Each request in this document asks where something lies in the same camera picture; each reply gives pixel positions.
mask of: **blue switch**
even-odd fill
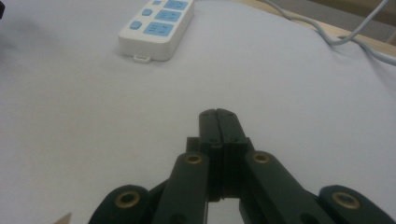
[[[180,16],[180,12],[161,10],[154,19],[159,21],[178,21]]]
[[[184,1],[169,0],[163,7],[172,8],[176,10],[184,10],[187,4],[188,2],[184,2]]]
[[[151,15],[151,13],[152,13],[152,10],[151,10],[151,9],[145,8],[145,9],[143,10],[143,12],[142,12],[142,15],[143,15],[143,16],[149,16],[149,15]]]
[[[174,25],[153,21],[143,33],[146,35],[169,36],[173,28]]]
[[[140,26],[142,26],[142,22],[141,21],[133,21],[131,23],[131,25],[129,26],[129,28],[131,28],[131,30],[137,30],[140,28]]]

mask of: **white table surface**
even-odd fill
[[[155,187],[209,108],[236,113],[307,190],[344,185],[396,219],[396,67],[355,44],[197,1],[173,58],[142,64],[117,33],[146,1],[3,2],[2,224],[87,223],[111,190]],[[208,223],[242,223],[237,200],[210,204]]]

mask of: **power strip switch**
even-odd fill
[[[119,32],[122,53],[138,63],[169,60],[189,25],[193,0],[150,0]]]

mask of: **black object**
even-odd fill
[[[0,20],[3,18],[4,9],[6,9],[6,6],[0,1]]]
[[[187,139],[168,180],[150,191],[113,190],[90,224],[205,224],[208,203],[221,198],[239,198],[247,224],[395,223],[353,189],[304,190],[273,155],[253,148],[234,113],[206,110],[199,121],[200,137]]]

